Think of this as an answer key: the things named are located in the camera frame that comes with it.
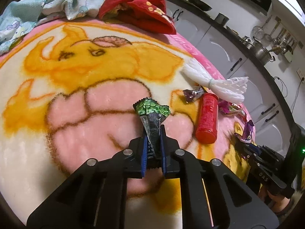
white plastic bag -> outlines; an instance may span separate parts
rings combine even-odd
[[[235,104],[240,104],[245,100],[243,94],[247,90],[248,77],[215,80],[194,58],[184,64],[182,71],[194,82],[210,89],[215,95],[223,100]]]

light blue towel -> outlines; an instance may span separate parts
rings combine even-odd
[[[11,2],[0,16],[0,55],[34,27],[51,20],[96,17],[105,0],[21,0]]]

green snack wrapper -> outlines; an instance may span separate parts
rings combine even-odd
[[[140,116],[148,138],[147,158],[161,159],[160,129],[161,123],[170,115],[167,105],[159,105],[152,98],[143,98],[133,105],[136,113]]]

countertop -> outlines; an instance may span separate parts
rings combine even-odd
[[[229,41],[231,41],[250,61],[257,67],[257,69],[260,71],[260,73],[263,75],[265,80],[268,82],[269,86],[271,87],[274,95],[276,96],[283,112],[286,117],[286,120],[289,124],[289,128],[291,132],[293,133],[294,131],[294,126],[295,126],[295,121],[293,119],[292,113],[290,111],[290,108],[283,97],[279,87],[275,83],[273,77],[270,75],[270,73],[267,71],[267,69],[264,67],[264,65],[255,57],[255,55],[245,46],[240,42],[236,37],[234,37],[229,31],[212,20],[210,16],[208,16],[205,12],[197,8],[196,6],[185,2],[183,0],[167,0],[169,2],[172,2],[176,4],[177,6],[180,6],[182,8],[187,9],[188,11],[192,12],[196,16],[200,17],[207,23],[209,23],[212,27],[214,27],[216,30],[218,30],[220,33],[222,33]]]

silver bolt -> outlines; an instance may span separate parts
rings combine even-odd
[[[132,153],[133,153],[132,149],[125,149],[123,151],[123,154],[126,155],[126,156],[130,156]]]
[[[217,159],[217,158],[214,158],[213,160],[212,160],[212,164],[213,165],[215,165],[215,166],[219,166],[219,165],[221,165],[221,161],[219,160],[219,159]]]
[[[93,166],[96,164],[96,160],[94,158],[88,159],[87,160],[87,165]]]
[[[178,150],[175,151],[175,153],[176,153],[178,156],[183,156],[184,153],[185,153],[185,151],[182,150],[182,149],[178,149]]]

